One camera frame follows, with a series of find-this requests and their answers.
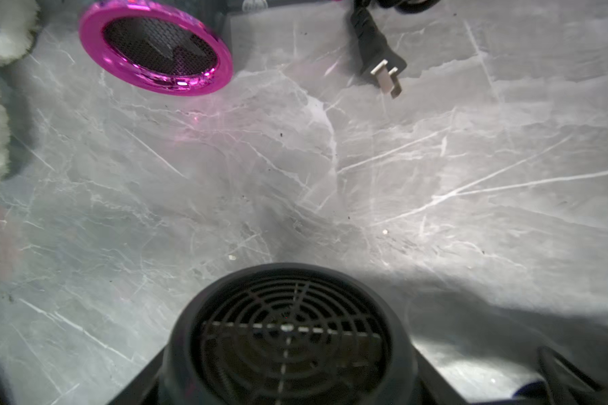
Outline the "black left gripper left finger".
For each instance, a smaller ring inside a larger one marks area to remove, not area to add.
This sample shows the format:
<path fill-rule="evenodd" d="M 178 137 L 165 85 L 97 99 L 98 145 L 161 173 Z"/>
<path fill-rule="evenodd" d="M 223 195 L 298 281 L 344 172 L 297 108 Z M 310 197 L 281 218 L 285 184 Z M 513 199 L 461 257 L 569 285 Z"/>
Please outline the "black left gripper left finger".
<path fill-rule="evenodd" d="M 108 405 L 158 405 L 164 351 L 162 349 Z"/>

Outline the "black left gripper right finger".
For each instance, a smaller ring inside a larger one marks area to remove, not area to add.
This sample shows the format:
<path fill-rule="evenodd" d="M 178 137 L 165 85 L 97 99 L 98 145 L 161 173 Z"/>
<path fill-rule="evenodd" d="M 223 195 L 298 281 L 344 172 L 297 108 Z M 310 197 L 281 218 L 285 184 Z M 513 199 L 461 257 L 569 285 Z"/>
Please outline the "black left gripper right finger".
<path fill-rule="evenodd" d="M 415 352 L 423 405 L 468 405 L 469 403 L 441 376 L 429 360 Z"/>

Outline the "dark grey hair dryer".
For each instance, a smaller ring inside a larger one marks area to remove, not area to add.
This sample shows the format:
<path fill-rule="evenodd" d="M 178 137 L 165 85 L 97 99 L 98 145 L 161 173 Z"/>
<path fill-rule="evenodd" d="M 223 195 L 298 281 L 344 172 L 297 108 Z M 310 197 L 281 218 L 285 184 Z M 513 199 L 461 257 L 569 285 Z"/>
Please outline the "dark grey hair dryer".
<path fill-rule="evenodd" d="M 165 348 L 161 404 L 417 404 L 418 362 L 372 288 L 298 263 L 212 283 L 184 308 Z"/>
<path fill-rule="evenodd" d="M 87 3 L 79 19 L 84 50 L 109 74 L 169 96 L 204 96 L 234 74 L 231 15 L 284 7 L 284 1 Z"/>

